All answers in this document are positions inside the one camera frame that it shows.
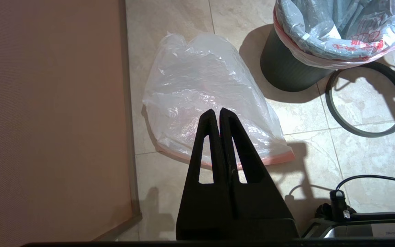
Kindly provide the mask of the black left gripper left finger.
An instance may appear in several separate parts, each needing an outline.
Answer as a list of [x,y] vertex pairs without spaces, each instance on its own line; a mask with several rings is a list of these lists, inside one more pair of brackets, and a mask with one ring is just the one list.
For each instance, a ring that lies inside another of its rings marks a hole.
[[[199,182],[204,138],[210,139],[213,183]],[[180,209],[177,240],[218,240],[228,238],[232,208],[228,191],[224,150],[215,112],[209,109],[199,118]]]

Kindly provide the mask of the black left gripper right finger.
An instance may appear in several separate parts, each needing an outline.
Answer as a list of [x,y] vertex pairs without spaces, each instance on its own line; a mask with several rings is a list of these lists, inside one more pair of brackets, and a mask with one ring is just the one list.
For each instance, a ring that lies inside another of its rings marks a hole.
[[266,170],[240,119],[220,111],[220,137],[225,153],[235,239],[298,238],[294,218]]

